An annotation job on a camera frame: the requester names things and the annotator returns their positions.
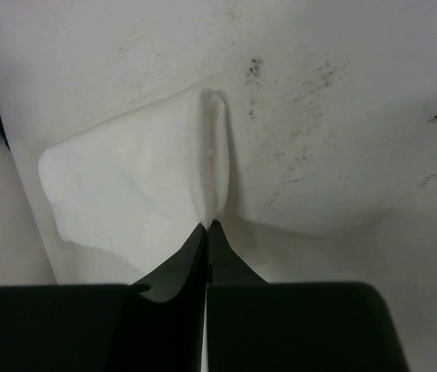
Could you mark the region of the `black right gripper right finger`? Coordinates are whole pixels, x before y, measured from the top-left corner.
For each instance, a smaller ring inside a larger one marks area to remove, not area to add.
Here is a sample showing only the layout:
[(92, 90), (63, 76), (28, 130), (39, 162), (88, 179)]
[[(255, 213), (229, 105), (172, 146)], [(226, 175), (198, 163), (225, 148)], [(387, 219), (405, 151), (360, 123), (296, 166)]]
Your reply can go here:
[(210, 371), (407, 371), (391, 314), (361, 282), (270, 284), (208, 231)]

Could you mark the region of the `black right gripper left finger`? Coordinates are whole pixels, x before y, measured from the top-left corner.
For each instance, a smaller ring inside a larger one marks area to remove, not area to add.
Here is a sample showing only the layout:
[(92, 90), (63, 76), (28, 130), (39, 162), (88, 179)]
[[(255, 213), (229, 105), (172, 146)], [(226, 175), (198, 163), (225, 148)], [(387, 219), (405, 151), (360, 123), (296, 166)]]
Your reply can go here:
[(0, 371), (198, 371), (206, 231), (134, 284), (0, 287)]

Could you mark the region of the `white tank top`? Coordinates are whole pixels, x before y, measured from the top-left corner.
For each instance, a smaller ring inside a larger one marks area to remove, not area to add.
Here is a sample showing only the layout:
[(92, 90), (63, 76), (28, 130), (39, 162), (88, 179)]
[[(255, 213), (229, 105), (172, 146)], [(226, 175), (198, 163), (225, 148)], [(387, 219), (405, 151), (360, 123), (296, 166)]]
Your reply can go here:
[(233, 253), (268, 281), (353, 281), (348, 246), (255, 219), (247, 208), (299, 185), (303, 153), (253, 149), (233, 135), (221, 91), (189, 88), (47, 149), (40, 183), (55, 221), (60, 283), (127, 282), (219, 221)]

